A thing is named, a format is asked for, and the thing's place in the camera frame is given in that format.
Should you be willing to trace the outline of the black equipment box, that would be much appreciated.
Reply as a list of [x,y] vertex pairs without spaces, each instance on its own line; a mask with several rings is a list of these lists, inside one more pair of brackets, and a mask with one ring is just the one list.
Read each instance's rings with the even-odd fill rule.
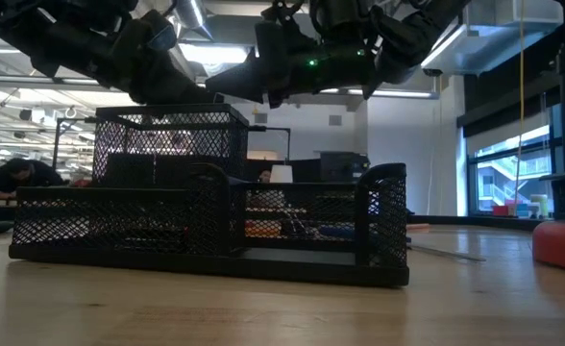
[[370,168],[369,159],[354,152],[322,152],[320,177],[323,182],[353,183]]

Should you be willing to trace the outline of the black mesh desk organizer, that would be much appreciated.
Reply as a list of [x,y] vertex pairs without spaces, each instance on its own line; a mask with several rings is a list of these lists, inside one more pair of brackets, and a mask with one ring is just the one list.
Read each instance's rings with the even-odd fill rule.
[[[17,260],[323,284],[404,286],[406,167],[353,183],[247,181],[249,122],[233,107],[96,112],[91,183],[21,187]],[[245,236],[278,221],[279,238]]]

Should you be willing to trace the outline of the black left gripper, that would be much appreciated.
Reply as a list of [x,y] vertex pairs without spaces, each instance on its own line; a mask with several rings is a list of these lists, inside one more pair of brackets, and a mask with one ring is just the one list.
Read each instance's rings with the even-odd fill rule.
[[131,19],[115,38],[94,79],[147,104],[222,104],[224,96],[198,86],[170,59],[174,31],[160,12]]

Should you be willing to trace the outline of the black table frame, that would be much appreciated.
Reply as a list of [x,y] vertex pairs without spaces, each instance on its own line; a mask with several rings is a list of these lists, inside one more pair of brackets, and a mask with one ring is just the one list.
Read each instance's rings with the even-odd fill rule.
[[411,215],[407,221],[414,224],[478,226],[532,232],[542,220],[492,216],[431,216]]

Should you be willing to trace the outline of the ceiling light strip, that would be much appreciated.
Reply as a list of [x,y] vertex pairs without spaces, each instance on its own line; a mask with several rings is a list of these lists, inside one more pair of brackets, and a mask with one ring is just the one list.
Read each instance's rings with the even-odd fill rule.
[[[319,91],[319,94],[362,96],[360,88],[329,88]],[[376,89],[371,97],[407,98],[407,99],[436,99],[438,93],[433,91],[415,91],[401,89]]]

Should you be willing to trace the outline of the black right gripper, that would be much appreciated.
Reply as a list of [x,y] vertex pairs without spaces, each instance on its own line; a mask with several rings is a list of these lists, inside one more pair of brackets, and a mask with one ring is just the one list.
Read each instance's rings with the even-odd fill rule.
[[367,0],[272,0],[256,25],[257,51],[209,77],[206,89],[279,107],[291,95],[365,85],[377,32]]

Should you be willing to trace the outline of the red eraser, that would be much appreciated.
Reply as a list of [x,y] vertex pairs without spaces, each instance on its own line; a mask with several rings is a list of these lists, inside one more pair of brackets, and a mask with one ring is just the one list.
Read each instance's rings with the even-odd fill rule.
[[256,238],[279,238],[282,225],[278,221],[247,220],[245,222],[245,236]]

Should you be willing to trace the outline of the large white ceiling duct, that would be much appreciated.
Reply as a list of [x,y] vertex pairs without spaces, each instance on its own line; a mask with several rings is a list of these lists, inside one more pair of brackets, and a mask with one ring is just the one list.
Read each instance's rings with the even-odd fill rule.
[[489,71],[563,22],[555,0],[472,0],[421,63],[424,70],[463,75]]

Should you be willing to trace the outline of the red desk lamp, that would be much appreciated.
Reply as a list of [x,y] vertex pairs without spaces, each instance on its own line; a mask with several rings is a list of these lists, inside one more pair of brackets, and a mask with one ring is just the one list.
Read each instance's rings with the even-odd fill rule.
[[565,269],[565,221],[546,221],[533,230],[532,256],[537,262]]

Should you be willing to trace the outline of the silver spiral ceiling duct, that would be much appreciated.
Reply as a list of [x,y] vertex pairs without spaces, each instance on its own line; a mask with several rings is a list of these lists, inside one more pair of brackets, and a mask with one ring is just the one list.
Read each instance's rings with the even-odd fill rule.
[[173,0],[172,13],[183,29],[213,40],[207,27],[208,11],[202,0]]

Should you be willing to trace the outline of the pale green container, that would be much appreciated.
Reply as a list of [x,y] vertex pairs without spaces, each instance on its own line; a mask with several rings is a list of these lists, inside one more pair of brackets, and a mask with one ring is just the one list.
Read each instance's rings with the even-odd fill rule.
[[531,218],[547,218],[549,216],[548,195],[531,194],[528,208],[530,210]]

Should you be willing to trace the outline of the white tapered cup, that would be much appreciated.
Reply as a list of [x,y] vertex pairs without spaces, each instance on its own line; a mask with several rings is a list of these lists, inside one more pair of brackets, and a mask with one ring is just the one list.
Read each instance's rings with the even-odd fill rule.
[[271,169],[270,182],[272,184],[292,184],[292,166],[287,164],[274,164]]

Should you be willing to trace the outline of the black background rig frame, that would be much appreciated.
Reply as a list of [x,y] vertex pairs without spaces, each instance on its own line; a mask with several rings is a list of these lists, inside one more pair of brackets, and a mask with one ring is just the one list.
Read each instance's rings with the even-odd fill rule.
[[[53,143],[53,156],[52,156],[52,167],[57,168],[59,162],[59,152],[60,150],[77,150],[81,149],[92,150],[95,141],[94,129],[76,129],[78,123],[90,124],[95,127],[98,119],[94,116],[87,117],[68,117],[62,116],[56,119],[55,137]],[[64,135],[75,135],[78,142],[62,144],[61,137]]]
[[251,125],[248,128],[249,132],[257,132],[257,133],[266,133],[268,131],[279,131],[286,133],[286,153],[285,153],[285,162],[290,161],[290,153],[291,153],[291,129],[284,128],[284,127],[268,127],[268,126],[260,126],[260,125]]

